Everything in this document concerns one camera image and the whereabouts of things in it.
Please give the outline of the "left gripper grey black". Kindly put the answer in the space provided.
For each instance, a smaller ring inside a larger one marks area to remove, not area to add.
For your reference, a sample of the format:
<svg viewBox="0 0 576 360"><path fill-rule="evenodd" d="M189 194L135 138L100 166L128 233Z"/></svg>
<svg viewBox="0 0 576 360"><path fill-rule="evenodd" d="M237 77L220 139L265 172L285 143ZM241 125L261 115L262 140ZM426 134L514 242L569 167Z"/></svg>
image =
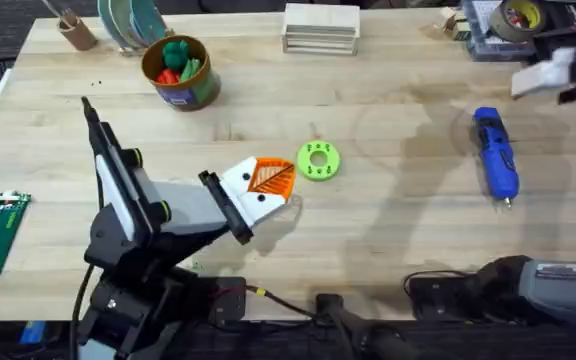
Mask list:
<svg viewBox="0 0 576 360"><path fill-rule="evenodd" d="M137 148L124 149L122 163L129 189L157 234L190 237L230 232L242 244L252 238L252 227L287 203L296 178L294 163L274 157L251 156L220 178L204 171L197 183L190 184L151 180ZM237 198L236 205L226 191Z"/></svg>

